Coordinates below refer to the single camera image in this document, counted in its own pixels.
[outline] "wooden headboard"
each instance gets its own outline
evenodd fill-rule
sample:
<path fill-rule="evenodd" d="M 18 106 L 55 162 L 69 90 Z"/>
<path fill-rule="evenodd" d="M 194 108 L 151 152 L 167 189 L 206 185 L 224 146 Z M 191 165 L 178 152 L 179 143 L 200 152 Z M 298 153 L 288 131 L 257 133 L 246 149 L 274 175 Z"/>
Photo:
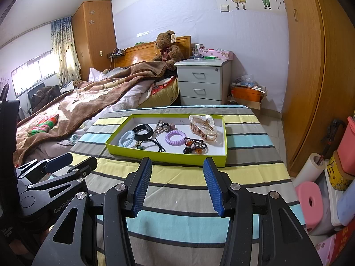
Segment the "wooden headboard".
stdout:
<path fill-rule="evenodd" d="M 154 47 L 155 42 L 144 43 L 131 48 L 127 48 L 124 56 L 114 59 L 114 67 L 127 67 L 143 61 L 151 61 L 158 51 Z M 179 46 L 185 59 L 191 56 L 191 36 L 176 37 L 175 45 Z"/>

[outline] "ceiling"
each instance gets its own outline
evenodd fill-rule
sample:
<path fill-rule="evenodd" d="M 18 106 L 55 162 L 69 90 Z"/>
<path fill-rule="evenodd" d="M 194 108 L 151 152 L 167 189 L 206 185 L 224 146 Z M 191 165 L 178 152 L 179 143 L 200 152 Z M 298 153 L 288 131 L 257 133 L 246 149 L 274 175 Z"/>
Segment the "ceiling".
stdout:
<path fill-rule="evenodd" d="M 0 25 L 0 48 L 41 24 L 74 15 L 86 0 L 17 0 Z"/>

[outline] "curtain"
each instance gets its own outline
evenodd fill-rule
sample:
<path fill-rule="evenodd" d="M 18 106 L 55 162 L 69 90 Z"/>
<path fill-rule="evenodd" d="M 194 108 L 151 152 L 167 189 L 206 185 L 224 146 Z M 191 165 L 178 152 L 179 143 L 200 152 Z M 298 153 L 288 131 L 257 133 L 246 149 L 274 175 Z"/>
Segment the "curtain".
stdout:
<path fill-rule="evenodd" d="M 62 88 L 70 81 L 80 80 L 81 67 L 75 51 L 71 17 L 53 21 L 51 26 L 53 52 L 59 61 L 59 87 Z"/>

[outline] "purple spiral hair tie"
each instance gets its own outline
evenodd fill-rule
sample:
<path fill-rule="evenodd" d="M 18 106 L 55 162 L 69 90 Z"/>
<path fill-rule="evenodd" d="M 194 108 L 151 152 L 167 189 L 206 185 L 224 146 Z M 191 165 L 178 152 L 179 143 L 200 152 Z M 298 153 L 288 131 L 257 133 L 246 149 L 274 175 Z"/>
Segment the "purple spiral hair tie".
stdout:
<path fill-rule="evenodd" d="M 178 141 L 172 141 L 170 140 L 171 136 L 174 136 L 174 135 L 179 135 L 182 137 L 181 140 L 178 140 Z M 181 146 L 181 145 L 184 145 L 185 144 L 185 141 L 184 141 L 184 138 L 186 137 L 185 133 L 184 132 L 181 132 L 179 130 L 173 130 L 173 131 L 170 131 L 168 132 L 166 135 L 165 135 L 165 142 L 167 142 L 169 145 L 171 146 Z"/>

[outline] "wooden wardrobe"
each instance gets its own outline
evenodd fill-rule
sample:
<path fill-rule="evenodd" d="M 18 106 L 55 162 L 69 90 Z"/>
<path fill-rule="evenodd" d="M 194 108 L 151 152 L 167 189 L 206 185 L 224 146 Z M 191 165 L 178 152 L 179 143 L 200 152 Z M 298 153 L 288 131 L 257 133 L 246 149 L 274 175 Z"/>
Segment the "wooden wardrobe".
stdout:
<path fill-rule="evenodd" d="M 283 107 L 287 169 L 296 176 L 333 119 L 355 110 L 355 28 L 337 0 L 285 0 L 290 60 Z M 340 129 L 328 153 L 338 147 Z"/>
<path fill-rule="evenodd" d="M 101 72 L 110 68 L 107 54 L 117 47 L 111 0 L 83 2 L 71 23 L 81 79 L 87 81 L 90 68 Z"/>

